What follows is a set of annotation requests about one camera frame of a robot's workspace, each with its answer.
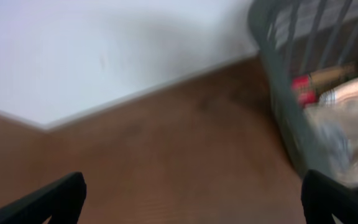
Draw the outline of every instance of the white wall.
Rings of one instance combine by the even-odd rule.
[[[51,128],[255,54],[251,0],[0,0],[0,113]]]

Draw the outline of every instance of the brown floor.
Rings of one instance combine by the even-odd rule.
[[[0,206],[82,171],[80,223],[304,223],[248,60],[51,133],[0,118]]]

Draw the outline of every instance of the laundry basket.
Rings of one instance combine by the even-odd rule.
[[[249,27],[267,73],[272,111],[300,176],[333,172],[291,90],[291,79],[358,60],[358,0],[255,0]]]

